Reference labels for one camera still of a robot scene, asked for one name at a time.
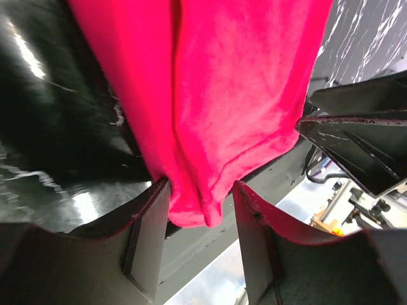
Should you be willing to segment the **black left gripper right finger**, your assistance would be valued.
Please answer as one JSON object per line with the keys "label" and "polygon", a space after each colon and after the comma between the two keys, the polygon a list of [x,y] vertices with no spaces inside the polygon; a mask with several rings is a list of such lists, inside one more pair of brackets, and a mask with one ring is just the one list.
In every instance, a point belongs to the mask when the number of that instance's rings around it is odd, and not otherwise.
{"label": "black left gripper right finger", "polygon": [[233,201],[250,304],[405,304],[406,231],[339,237],[271,205],[244,182]]}

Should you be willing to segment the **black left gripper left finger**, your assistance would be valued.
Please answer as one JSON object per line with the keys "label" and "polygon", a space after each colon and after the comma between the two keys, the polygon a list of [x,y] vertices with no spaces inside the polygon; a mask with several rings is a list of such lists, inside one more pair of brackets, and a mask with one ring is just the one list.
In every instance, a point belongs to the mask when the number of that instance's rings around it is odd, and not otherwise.
{"label": "black left gripper left finger", "polygon": [[168,222],[170,185],[70,233],[1,224],[2,304],[152,304]]}

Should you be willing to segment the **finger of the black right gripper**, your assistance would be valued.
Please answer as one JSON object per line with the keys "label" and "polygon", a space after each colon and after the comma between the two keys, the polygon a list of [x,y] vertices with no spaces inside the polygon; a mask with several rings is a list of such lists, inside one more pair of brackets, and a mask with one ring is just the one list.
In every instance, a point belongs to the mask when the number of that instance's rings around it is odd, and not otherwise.
{"label": "finger of the black right gripper", "polygon": [[309,116],[296,130],[370,196],[406,183],[406,111]]}
{"label": "finger of the black right gripper", "polygon": [[332,115],[403,111],[406,109],[406,71],[317,90],[310,100]]}

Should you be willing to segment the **red t shirt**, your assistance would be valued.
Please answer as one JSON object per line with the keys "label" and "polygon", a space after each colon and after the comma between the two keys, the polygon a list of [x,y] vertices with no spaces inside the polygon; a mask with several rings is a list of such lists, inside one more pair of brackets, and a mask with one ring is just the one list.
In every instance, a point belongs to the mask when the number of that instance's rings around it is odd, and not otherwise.
{"label": "red t shirt", "polygon": [[331,1],[70,1],[169,219],[219,225],[236,180],[288,152]]}

